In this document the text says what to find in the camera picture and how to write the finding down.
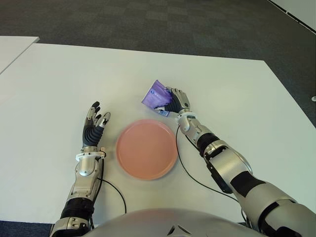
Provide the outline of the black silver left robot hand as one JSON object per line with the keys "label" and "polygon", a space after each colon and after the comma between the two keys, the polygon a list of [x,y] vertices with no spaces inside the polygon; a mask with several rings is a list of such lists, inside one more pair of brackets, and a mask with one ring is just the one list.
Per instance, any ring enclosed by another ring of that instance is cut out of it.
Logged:
{"label": "black silver left robot hand", "polygon": [[82,147],[97,147],[100,142],[104,129],[111,118],[111,113],[98,114],[100,111],[100,103],[94,102],[87,112],[83,132]]}

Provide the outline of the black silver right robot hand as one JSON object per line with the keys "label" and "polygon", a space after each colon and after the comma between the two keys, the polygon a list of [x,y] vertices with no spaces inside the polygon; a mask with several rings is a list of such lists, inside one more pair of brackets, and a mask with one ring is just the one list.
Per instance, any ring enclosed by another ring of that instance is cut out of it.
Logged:
{"label": "black silver right robot hand", "polygon": [[171,87],[167,87],[167,91],[171,95],[171,102],[164,106],[156,107],[156,111],[167,111],[177,114],[190,111],[190,103],[185,92]]}

